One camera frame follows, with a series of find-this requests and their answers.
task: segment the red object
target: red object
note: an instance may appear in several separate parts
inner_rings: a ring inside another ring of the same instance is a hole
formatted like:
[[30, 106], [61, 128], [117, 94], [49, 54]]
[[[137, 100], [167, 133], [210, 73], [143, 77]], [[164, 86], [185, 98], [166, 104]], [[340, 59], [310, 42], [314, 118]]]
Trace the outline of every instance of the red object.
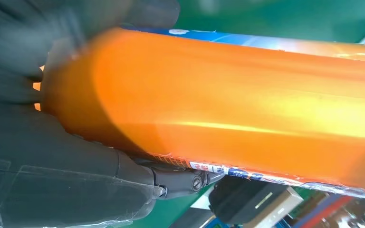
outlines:
[[328, 206], [327, 208], [325, 208], [325, 210], [321, 211], [315, 217], [313, 217], [312, 219], [310, 219], [306, 224], [304, 224], [302, 226], [302, 228], [312, 228], [312, 227], [314, 227], [315, 225], [317, 225], [318, 223], [320, 223], [323, 218], [329, 216], [333, 212], [335, 212], [338, 209], [340, 209], [341, 207], [343, 207], [351, 199], [352, 199], [352, 197], [350, 197], [350, 196], [343, 196], [343, 197], [339, 198], [333, 204], [331, 204], [330, 206]]

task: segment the packaging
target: packaging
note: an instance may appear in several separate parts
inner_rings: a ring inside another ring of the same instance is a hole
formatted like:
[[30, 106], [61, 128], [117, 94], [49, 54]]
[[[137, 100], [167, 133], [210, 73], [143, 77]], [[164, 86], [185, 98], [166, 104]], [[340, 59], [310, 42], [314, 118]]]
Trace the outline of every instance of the packaging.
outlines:
[[151, 32], [93, 41], [42, 109], [131, 156], [365, 197], [365, 45]]

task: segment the blue label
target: blue label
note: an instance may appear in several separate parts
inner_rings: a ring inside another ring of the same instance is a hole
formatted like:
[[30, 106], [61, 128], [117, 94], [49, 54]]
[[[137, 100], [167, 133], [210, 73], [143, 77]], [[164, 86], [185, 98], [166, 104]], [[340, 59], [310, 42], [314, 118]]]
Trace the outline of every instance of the blue label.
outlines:
[[262, 175], [261, 173], [253, 173], [252, 175], [251, 175], [251, 177], [250, 177], [250, 179], [253, 179], [253, 180], [261, 180], [262, 179], [262, 177], [263, 177], [264, 175]]
[[248, 172], [239, 170], [239, 169], [233, 169], [233, 168], [229, 168], [228, 175], [248, 178]]

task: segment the black device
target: black device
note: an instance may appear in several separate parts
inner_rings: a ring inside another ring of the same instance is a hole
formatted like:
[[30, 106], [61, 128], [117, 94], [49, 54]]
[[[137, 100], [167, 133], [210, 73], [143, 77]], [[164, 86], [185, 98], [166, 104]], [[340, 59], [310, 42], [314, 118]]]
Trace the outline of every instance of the black device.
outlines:
[[288, 187], [225, 176], [209, 195], [212, 212], [226, 224], [251, 221]]

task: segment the screw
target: screw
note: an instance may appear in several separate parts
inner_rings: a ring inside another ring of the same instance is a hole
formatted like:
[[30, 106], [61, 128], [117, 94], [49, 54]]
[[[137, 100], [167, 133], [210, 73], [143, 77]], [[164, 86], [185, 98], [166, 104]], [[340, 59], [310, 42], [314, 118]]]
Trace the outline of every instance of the screw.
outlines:
[[192, 181], [192, 190], [199, 191], [202, 186], [202, 181], [200, 177], [194, 177], [194, 180]]

